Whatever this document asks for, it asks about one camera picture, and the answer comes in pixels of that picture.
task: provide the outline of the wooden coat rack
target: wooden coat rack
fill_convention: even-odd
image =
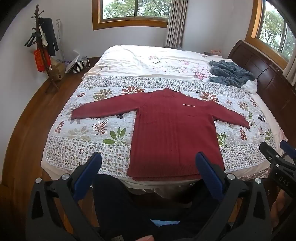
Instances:
[[[40,14],[42,14],[44,12],[44,10],[39,13],[39,8],[38,7],[39,7],[39,5],[37,4],[36,5],[36,10],[35,10],[35,16],[32,16],[31,18],[35,18],[35,20],[36,20],[36,28],[32,28],[32,29],[35,29],[35,31],[36,31],[36,33],[38,35],[38,36],[36,36],[37,48],[39,48],[40,51],[41,51],[41,56],[42,56],[42,60],[43,60],[43,63],[44,63],[45,69],[46,69],[46,73],[48,74],[48,78],[50,80],[50,84],[47,87],[45,93],[47,93],[47,91],[48,91],[48,89],[50,88],[51,85],[53,85],[56,88],[56,90],[59,91],[59,87],[57,86],[54,79],[52,78],[51,70],[50,70],[50,68],[49,68],[49,66],[47,64],[46,59],[45,59],[45,55],[44,55],[45,48],[42,45],[42,37],[39,37],[39,36],[41,36],[41,32],[40,32],[40,29],[39,29],[39,26],[40,26],[39,25],[39,16],[40,16]]]

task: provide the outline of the wooden headboard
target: wooden headboard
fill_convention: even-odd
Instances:
[[[252,72],[258,80],[257,94],[283,129],[288,143],[296,147],[296,90],[282,70],[259,51],[239,40],[228,56]]]

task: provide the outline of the black clothing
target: black clothing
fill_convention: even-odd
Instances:
[[[55,56],[55,50],[58,51],[59,47],[57,45],[57,40],[54,35],[54,28],[52,25],[52,19],[51,18],[39,18],[39,24],[42,28],[42,31],[45,34],[45,38],[48,43],[48,46],[46,47],[47,52],[50,56]]]
[[[196,194],[192,206],[180,223],[157,227],[135,205],[119,179],[98,174],[94,180],[93,195],[102,237],[106,241],[120,235],[124,241],[136,241],[148,235],[153,235],[155,241],[194,237],[215,211],[218,201],[211,197],[202,180],[193,187]]]

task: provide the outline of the wooden window frame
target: wooden window frame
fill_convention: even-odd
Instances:
[[[168,26],[168,19],[159,17],[131,16],[103,19],[102,2],[103,0],[92,0],[93,30],[125,26],[149,26],[159,28],[167,28]]]
[[[263,1],[264,0],[254,0],[253,10],[249,29],[245,38],[245,41],[253,45],[255,48],[259,49],[261,52],[266,54],[271,58],[276,64],[278,64],[282,69],[285,69],[288,61],[281,56],[275,49],[270,47],[268,44],[257,39],[258,31],[260,30],[261,18],[264,17],[263,13]]]

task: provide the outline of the human hand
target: human hand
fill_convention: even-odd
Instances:
[[[136,241],[154,241],[154,238],[152,235],[150,235],[150,236],[145,236],[143,238],[137,239]]]

